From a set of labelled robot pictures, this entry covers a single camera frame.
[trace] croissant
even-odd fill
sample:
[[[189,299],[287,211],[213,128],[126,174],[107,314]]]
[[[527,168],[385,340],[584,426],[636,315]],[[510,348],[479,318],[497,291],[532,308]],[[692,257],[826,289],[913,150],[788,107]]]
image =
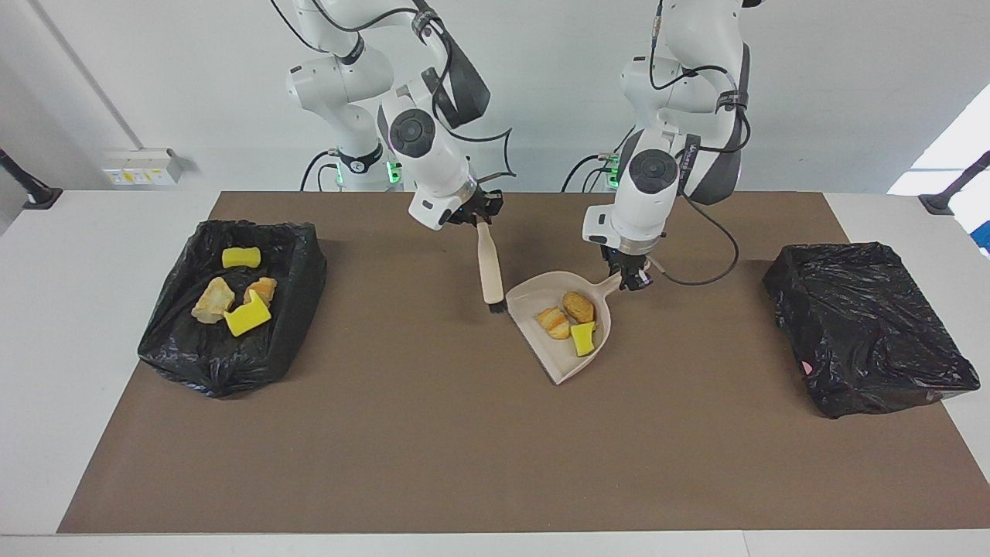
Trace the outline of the croissant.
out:
[[[546,330],[550,338],[563,340],[570,336],[570,321],[567,316],[560,311],[559,307],[549,307],[537,315],[540,326]]]

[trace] electrical outlet panel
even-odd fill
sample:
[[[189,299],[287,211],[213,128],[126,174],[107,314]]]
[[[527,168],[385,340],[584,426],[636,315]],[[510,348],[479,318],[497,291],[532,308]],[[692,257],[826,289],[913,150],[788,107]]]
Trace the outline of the electrical outlet panel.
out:
[[[103,171],[114,185],[175,185],[182,166],[171,149],[142,149],[107,154]]]

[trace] black trash bag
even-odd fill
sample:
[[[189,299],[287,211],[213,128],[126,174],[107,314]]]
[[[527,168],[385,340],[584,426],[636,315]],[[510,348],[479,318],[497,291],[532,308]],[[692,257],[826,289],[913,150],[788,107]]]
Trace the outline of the black trash bag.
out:
[[[255,246],[260,267],[224,269],[225,249]],[[271,320],[235,338],[222,319],[205,325],[193,318],[190,311],[215,277],[234,291],[234,307],[252,282],[276,279]],[[312,224],[202,222],[165,279],[138,356],[162,377],[211,397],[279,381],[306,338],[326,278]]]
[[[894,412],[980,387],[888,246],[787,246],[763,285],[808,394],[828,417]]]

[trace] white table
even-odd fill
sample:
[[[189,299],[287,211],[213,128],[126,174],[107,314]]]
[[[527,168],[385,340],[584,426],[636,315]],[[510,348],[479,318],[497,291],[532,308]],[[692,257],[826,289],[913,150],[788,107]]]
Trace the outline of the white table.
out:
[[[901,255],[962,353],[988,373],[990,262],[958,224],[914,198],[827,198],[852,241]],[[161,281],[215,199],[69,191],[0,237],[0,555],[990,555],[990,530],[54,535],[134,369]],[[990,476],[990,392],[945,406]]]

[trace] black cable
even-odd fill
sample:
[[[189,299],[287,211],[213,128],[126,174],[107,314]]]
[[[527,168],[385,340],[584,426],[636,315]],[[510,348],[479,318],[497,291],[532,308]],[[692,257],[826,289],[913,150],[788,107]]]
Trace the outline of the black cable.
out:
[[[737,115],[736,118],[742,122],[742,126],[745,128],[745,139],[740,141],[740,143],[732,148],[719,149],[717,147],[699,147],[699,151],[707,151],[709,153],[735,153],[741,151],[743,147],[748,145],[749,138],[752,137],[752,127],[749,125],[749,119],[745,117],[745,107],[737,104],[736,105]]]
[[[504,145],[502,146],[502,157],[505,163],[505,171],[491,174],[490,176],[487,176],[487,179],[492,179],[499,176],[516,177],[517,176],[516,173],[512,171],[512,166],[510,166],[509,164],[509,137],[512,135],[512,130],[513,130],[512,128],[509,128],[508,130],[502,132],[501,134],[497,136],[492,136],[490,138],[469,138],[466,136],[462,136],[458,133],[455,133],[450,127],[447,126],[447,124],[444,123],[443,120],[441,120],[440,115],[437,113],[440,90],[444,86],[444,79],[446,79],[446,77],[450,74],[450,65],[453,60],[453,55],[452,55],[453,48],[450,46],[449,37],[447,36],[446,33],[446,26],[444,25],[444,21],[441,20],[440,18],[435,18],[433,21],[436,21],[438,26],[440,26],[441,30],[443,31],[442,33],[440,33],[440,38],[441,38],[441,42],[444,44],[444,50],[446,51],[446,61],[444,62],[444,70],[441,71],[440,79],[438,79],[437,81],[437,86],[434,87],[432,91],[430,91],[430,95],[431,95],[430,108],[433,111],[434,119],[440,122],[441,126],[444,126],[444,129],[446,130],[447,133],[450,134],[451,137],[454,137],[456,139],[459,139],[467,143],[489,143],[505,138]]]
[[[711,284],[713,282],[717,282],[717,281],[719,281],[721,279],[724,279],[729,273],[731,273],[732,271],[734,271],[736,269],[736,266],[740,262],[740,244],[739,244],[739,242],[736,241],[736,237],[733,236],[733,233],[732,232],[729,232],[729,229],[727,229],[719,221],[715,220],[708,213],[706,213],[704,211],[704,209],[702,209],[700,206],[698,206],[698,204],[693,199],[691,199],[691,197],[689,197],[687,194],[684,193],[684,190],[682,188],[678,188],[678,193],[682,197],[684,197],[684,200],[687,201],[687,204],[690,205],[692,209],[694,209],[695,211],[697,211],[698,214],[700,214],[701,216],[705,217],[705,220],[707,220],[708,222],[714,224],[716,226],[716,228],[718,228],[719,230],[721,230],[722,233],[726,235],[726,238],[729,238],[729,241],[732,242],[732,244],[733,244],[733,252],[734,252],[734,254],[733,254],[733,262],[729,264],[729,267],[727,269],[725,269],[724,271],[722,271],[718,275],[714,276],[713,278],[709,278],[707,280],[684,280],[684,279],[681,279],[681,278],[677,278],[677,277],[671,276],[667,272],[667,269],[665,269],[659,262],[654,261],[653,259],[650,259],[650,260],[653,261],[653,263],[656,265],[656,267],[660,270],[660,273],[665,278],[667,278],[671,282],[680,284],[682,286],[705,286],[707,284]]]
[[[621,149],[622,146],[626,144],[626,141],[629,140],[629,138],[633,135],[633,132],[635,130],[636,130],[636,125],[634,124],[633,127],[630,128],[628,132],[626,132],[626,135],[622,138],[622,141],[619,142],[619,145],[617,145],[616,148],[612,150],[612,155],[619,152],[619,149]],[[597,176],[595,176],[595,181],[591,182],[591,187],[588,188],[588,191],[595,190],[595,186],[598,185],[598,178],[602,177],[605,174],[605,170],[607,170],[608,168],[609,168],[609,162],[605,161],[602,167],[599,168],[601,172]]]
[[[581,193],[587,193],[587,192],[591,191],[591,189],[588,189],[588,180],[591,179],[591,176],[594,175],[595,173],[598,174],[597,177],[601,177],[601,175],[602,175],[603,172],[605,172],[605,169],[603,167],[601,167],[601,168],[592,168],[591,171],[588,172],[588,175],[584,176],[584,183],[581,185]]]
[[[574,165],[574,168],[570,170],[570,172],[567,174],[567,178],[563,181],[563,186],[560,188],[560,193],[567,191],[567,185],[570,183],[570,179],[574,177],[574,175],[577,173],[577,170],[579,168],[584,166],[585,163],[589,161],[594,161],[595,159],[598,159],[598,155],[589,155],[584,159],[578,161],[577,165]]]
[[[292,34],[296,36],[296,39],[299,39],[299,41],[303,45],[306,45],[306,47],[309,48],[309,50],[311,51],[316,51],[318,53],[323,53],[325,55],[330,53],[330,51],[324,51],[323,49],[319,49],[311,45],[309,41],[304,39],[303,36],[300,35],[298,31],[296,31],[296,28],[292,27],[292,24],[289,23],[289,20],[285,17],[285,14],[282,13],[282,9],[278,7],[278,4],[275,3],[275,0],[269,0],[269,1],[271,2],[271,7],[274,8],[276,12],[278,12],[278,17],[282,18],[282,21],[285,22],[285,25],[289,28]]]
[[[317,188],[320,189],[320,191],[323,191],[323,170],[325,168],[333,168],[334,170],[336,170],[337,165],[330,163],[328,165],[323,165],[316,169],[316,186]]]
[[[358,25],[357,27],[344,27],[343,25],[341,25],[341,24],[337,23],[336,21],[334,21],[334,18],[330,17],[330,14],[327,13],[326,8],[323,7],[323,3],[320,2],[320,0],[310,0],[310,2],[312,2],[313,3],[313,6],[320,12],[320,15],[323,16],[323,19],[327,20],[327,23],[329,23],[330,25],[336,27],[337,29],[339,29],[339,30],[341,30],[341,31],[343,31],[345,33],[359,33],[361,31],[364,31],[365,29],[367,29],[367,28],[375,25],[376,23],[378,23],[378,22],[380,22],[380,21],[382,21],[382,20],[384,20],[386,18],[390,18],[390,17],[392,17],[392,16],[394,16],[396,14],[413,14],[413,15],[415,15],[415,14],[420,13],[419,10],[416,10],[416,9],[413,9],[413,8],[396,8],[394,10],[389,10],[389,11],[381,14],[380,16],[374,18],[373,20],[371,20],[371,21],[369,21],[369,22],[367,22],[365,24]]]
[[[299,191],[305,191],[306,190],[306,180],[309,179],[309,173],[313,170],[313,167],[316,166],[316,163],[320,159],[322,159],[323,157],[329,157],[329,156],[330,156],[330,153],[329,152],[327,152],[327,151],[320,151],[320,153],[318,155],[316,155],[315,157],[313,157],[313,159],[310,161],[309,165],[306,166],[306,171],[303,172],[303,179],[302,179],[301,182],[299,182]]]
[[[673,85],[674,83],[680,81],[681,79],[684,79],[685,77],[696,77],[696,76],[698,76],[698,72],[699,71],[705,71],[705,70],[711,69],[711,70],[714,70],[714,71],[718,71],[720,73],[723,73],[724,75],[729,75],[729,71],[727,69],[721,67],[720,65],[706,64],[706,65],[699,65],[698,67],[694,67],[694,68],[685,67],[683,73],[681,73],[677,77],[674,77],[670,81],[667,81],[666,83],[664,83],[664,84],[662,84],[660,86],[657,86],[656,85],[656,81],[654,81],[654,78],[653,78],[653,61],[654,61],[655,58],[656,58],[656,43],[654,43],[649,48],[649,72],[648,73],[649,73],[649,84],[652,85],[653,86],[653,89],[654,90],[657,90],[657,91],[662,91],[663,89],[666,89],[667,87]]]

